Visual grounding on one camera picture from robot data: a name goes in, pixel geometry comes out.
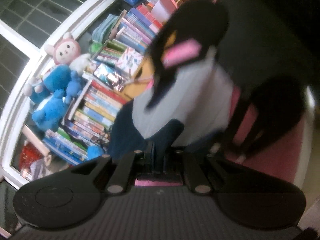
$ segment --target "ribbed black surface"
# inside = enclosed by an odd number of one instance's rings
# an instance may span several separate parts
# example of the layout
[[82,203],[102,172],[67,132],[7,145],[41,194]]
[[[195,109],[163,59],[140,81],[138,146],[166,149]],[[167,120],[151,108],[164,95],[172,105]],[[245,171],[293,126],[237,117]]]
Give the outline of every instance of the ribbed black surface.
[[291,240],[297,227],[259,231],[227,218],[209,196],[186,187],[133,187],[106,200],[99,213],[78,227],[55,232],[22,228],[11,240]]

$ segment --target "white fabric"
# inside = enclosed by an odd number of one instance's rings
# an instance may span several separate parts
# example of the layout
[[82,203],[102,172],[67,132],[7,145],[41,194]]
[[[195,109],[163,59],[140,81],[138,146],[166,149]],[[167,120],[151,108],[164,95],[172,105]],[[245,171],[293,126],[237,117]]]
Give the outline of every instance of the white fabric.
[[133,101],[132,120],[144,138],[149,138],[171,119],[185,125],[173,146],[185,146],[228,125],[233,83],[215,64],[213,52],[206,59],[178,70],[175,84],[151,110],[145,110],[153,90]]

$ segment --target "blue plush toy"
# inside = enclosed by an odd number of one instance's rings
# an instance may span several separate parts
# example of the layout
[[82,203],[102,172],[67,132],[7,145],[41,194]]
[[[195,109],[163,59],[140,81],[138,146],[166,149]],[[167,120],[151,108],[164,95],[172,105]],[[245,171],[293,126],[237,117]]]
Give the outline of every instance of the blue plush toy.
[[59,128],[59,121],[68,110],[68,106],[63,101],[65,91],[63,89],[55,91],[48,102],[38,111],[32,114],[32,119],[37,127],[42,131],[48,129],[56,132]]
[[88,160],[92,160],[104,154],[102,147],[100,146],[89,146],[87,150]]
[[71,81],[71,70],[67,65],[57,65],[44,74],[42,80],[31,78],[23,89],[23,94],[39,104],[50,93],[66,89]]
[[67,95],[65,98],[65,103],[70,105],[73,98],[77,98],[81,94],[82,85],[81,78],[78,76],[78,73],[73,70],[71,71],[71,81],[67,86]]

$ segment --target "red book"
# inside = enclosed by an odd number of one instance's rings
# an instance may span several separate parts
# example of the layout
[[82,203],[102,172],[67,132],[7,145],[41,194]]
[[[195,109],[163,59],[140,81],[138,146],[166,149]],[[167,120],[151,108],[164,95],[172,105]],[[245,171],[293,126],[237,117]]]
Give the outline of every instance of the red book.
[[113,91],[107,89],[106,87],[104,87],[103,85],[99,84],[98,82],[96,82],[95,80],[92,80],[91,85],[101,91],[102,93],[104,93],[105,95],[107,95],[108,97],[111,97],[112,99],[114,99],[115,101],[121,103],[122,105],[124,105],[127,100],[125,100],[124,98],[122,98],[121,96],[117,95],[116,93],[114,93]]
[[141,12],[150,22],[152,22],[158,28],[161,29],[163,27],[163,25],[142,4],[137,7],[137,10]]

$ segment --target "black circular disc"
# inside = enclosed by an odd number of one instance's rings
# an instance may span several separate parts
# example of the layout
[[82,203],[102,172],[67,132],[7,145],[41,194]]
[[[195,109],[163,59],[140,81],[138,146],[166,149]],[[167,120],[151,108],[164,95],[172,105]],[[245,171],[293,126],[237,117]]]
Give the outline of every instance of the black circular disc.
[[92,182],[70,172],[24,185],[15,194],[13,207],[23,223],[55,229],[86,220],[100,202],[101,194]]
[[296,186],[261,173],[231,177],[218,194],[218,202],[232,220],[258,229],[292,226],[306,206]]

